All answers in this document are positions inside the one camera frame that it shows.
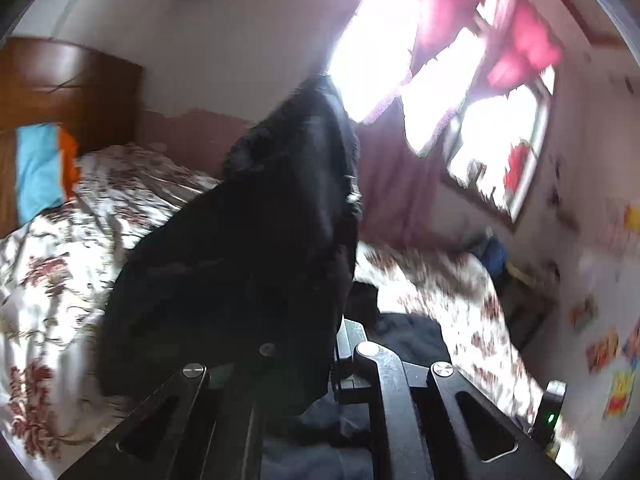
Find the floral bed quilt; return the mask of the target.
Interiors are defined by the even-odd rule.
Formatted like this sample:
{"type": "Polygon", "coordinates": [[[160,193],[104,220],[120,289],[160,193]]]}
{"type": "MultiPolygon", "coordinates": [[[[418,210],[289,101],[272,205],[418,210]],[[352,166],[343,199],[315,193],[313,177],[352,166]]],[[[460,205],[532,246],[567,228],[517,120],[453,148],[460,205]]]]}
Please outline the floral bed quilt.
{"type": "MultiPolygon", "coordinates": [[[[79,161],[72,200],[1,242],[1,434],[29,477],[55,479],[122,418],[92,377],[96,332],[125,252],[216,180],[134,144],[79,161]]],[[[378,291],[374,336],[418,362],[432,326],[454,367],[504,414],[532,422],[544,394],[480,260],[360,244],[378,291]]]]}

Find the black padded jacket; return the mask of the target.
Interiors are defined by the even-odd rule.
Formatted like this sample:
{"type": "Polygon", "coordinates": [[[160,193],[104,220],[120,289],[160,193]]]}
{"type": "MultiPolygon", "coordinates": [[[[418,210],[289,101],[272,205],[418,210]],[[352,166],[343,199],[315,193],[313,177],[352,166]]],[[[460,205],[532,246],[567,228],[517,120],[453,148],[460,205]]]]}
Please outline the black padded jacket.
{"type": "Polygon", "coordinates": [[[136,408],[186,364],[231,364],[264,414],[258,479],[377,479],[367,404],[337,400],[361,216],[358,140],[330,77],[236,142],[224,177],[128,254],[96,346],[136,408]]]}

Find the small side table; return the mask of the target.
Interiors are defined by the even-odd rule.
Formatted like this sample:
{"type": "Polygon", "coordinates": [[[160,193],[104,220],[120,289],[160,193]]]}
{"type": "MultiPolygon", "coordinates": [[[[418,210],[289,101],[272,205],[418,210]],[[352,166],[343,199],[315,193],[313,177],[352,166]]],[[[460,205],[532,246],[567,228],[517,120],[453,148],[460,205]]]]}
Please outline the small side table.
{"type": "Polygon", "coordinates": [[[559,303],[554,273],[540,274],[508,262],[497,288],[512,344],[523,351],[559,303]]]}

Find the orange blue brown pillow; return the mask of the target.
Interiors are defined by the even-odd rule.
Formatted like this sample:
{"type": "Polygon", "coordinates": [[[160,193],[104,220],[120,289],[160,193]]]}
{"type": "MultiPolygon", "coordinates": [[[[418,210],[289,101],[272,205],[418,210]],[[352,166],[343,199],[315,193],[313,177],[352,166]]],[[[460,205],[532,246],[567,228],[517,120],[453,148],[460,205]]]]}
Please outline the orange blue brown pillow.
{"type": "Polygon", "coordinates": [[[16,129],[15,195],[18,224],[73,197],[79,182],[77,141],[59,124],[16,129]]]}

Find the blue bag by bed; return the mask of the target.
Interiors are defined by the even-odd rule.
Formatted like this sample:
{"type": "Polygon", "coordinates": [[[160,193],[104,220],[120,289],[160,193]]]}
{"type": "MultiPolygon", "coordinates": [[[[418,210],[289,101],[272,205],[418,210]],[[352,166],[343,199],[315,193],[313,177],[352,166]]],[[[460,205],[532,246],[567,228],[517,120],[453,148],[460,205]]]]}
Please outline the blue bag by bed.
{"type": "Polygon", "coordinates": [[[469,249],[480,263],[487,270],[492,278],[499,276],[506,266],[506,246],[504,246],[498,237],[483,236],[479,238],[469,249]]]}

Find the wall posters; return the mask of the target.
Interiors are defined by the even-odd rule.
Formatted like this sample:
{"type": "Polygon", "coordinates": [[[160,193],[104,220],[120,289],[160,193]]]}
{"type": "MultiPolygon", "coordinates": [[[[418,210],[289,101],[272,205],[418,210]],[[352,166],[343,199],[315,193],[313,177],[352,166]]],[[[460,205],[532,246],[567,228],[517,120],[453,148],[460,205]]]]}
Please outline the wall posters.
{"type": "Polygon", "coordinates": [[[609,200],[605,224],[578,260],[582,296],[570,309],[591,378],[606,379],[604,419],[624,417],[639,378],[639,204],[609,200]]]}

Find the wooden headboard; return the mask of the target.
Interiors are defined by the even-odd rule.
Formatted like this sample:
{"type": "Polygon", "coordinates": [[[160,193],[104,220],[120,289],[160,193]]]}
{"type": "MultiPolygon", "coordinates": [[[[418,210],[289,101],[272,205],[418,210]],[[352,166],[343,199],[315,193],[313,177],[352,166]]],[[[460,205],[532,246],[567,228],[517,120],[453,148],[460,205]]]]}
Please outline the wooden headboard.
{"type": "Polygon", "coordinates": [[[18,227],[17,129],[57,124],[73,155],[134,140],[143,68],[79,44],[11,37],[1,48],[1,234],[18,227]]]}

